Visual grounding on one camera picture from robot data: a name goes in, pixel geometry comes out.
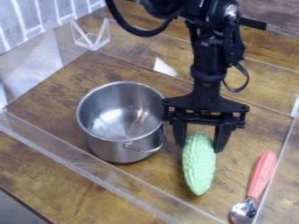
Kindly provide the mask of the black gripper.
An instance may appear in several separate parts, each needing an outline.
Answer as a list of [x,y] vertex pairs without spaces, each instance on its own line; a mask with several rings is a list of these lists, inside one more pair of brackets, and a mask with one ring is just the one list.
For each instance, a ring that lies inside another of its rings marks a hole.
[[226,75],[200,74],[194,78],[192,91],[183,96],[163,99],[163,120],[172,125],[175,144],[184,147],[187,123],[218,126],[214,134],[214,151],[224,150],[235,128],[246,125],[250,107],[220,95],[220,83]]

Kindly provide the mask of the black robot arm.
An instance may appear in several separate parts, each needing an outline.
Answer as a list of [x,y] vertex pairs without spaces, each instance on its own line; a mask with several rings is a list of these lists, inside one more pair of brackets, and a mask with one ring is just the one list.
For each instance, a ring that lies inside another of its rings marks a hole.
[[184,146],[190,123],[215,127],[214,150],[223,151],[231,132],[246,125],[250,107],[220,96],[227,69],[243,70],[246,46],[239,31],[236,0],[142,0],[156,18],[186,19],[190,30],[192,91],[163,100],[163,119],[172,125],[175,144]]

